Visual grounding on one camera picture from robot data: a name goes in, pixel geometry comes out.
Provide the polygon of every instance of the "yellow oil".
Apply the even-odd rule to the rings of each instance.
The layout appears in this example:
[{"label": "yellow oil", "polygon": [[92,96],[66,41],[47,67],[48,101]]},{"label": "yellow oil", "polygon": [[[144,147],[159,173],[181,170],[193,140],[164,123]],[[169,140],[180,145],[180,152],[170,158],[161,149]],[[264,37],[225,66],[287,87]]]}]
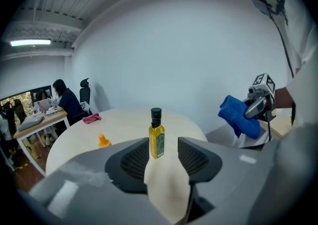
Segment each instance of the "yellow oil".
[{"label": "yellow oil", "polygon": [[156,128],[153,128],[152,126],[149,127],[149,144],[150,144],[150,153],[153,156],[153,158],[157,159],[163,155],[164,127],[162,125],[159,125]]}]

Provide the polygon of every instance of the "white shirt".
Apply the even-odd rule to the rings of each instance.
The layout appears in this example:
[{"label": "white shirt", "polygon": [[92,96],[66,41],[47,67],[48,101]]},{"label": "white shirt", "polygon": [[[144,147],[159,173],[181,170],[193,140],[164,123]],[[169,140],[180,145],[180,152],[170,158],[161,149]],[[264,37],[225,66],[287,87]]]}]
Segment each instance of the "white shirt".
[{"label": "white shirt", "polygon": [[4,135],[5,140],[12,140],[8,120],[0,115],[0,132]]},{"label": "white shirt", "polygon": [[287,86],[296,104],[295,127],[318,122],[318,29],[302,0],[285,0],[286,33],[302,68]]}]

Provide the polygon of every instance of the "pink cloth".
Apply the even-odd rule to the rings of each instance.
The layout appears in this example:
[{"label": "pink cloth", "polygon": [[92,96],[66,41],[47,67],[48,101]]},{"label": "pink cloth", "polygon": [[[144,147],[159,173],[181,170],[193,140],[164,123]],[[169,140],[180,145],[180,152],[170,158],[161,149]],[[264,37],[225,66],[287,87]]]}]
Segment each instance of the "pink cloth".
[{"label": "pink cloth", "polygon": [[91,116],[83,117],[82,120],[85,124],[90,124],[92,122],[95,122],[96,120],[101,120],[101,117],[99,116],[98,113],[95,113]]}]

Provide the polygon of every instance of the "bottle label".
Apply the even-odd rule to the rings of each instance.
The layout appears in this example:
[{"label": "bottle label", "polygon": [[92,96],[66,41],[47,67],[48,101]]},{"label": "bottle label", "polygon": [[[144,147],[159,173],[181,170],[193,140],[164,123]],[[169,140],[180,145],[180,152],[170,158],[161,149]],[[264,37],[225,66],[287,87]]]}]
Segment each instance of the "bottle label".
[{"label": "bottle label", "polygon": [[163,155],[164,152],[164,133],[157,137],[157,158]]}]

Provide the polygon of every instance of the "white wall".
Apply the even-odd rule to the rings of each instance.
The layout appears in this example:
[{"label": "white wall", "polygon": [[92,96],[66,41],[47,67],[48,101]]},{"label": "white wall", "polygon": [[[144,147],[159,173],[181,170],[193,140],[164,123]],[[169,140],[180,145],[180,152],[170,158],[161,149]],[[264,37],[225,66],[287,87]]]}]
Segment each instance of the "white wall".
[{"label": "white wall", "polygon": [[75,94],[89,78],[94,112],[157,106],[208,133],[225,124],[224,98],[244,99],[258,74],[285,86],[285,60],[250,0],[122,0],[84,31],[66,71]]},{"label": "white wall", "polygon": [[64,57],[23,57],[0,62],[0,99],[64,78]]}]

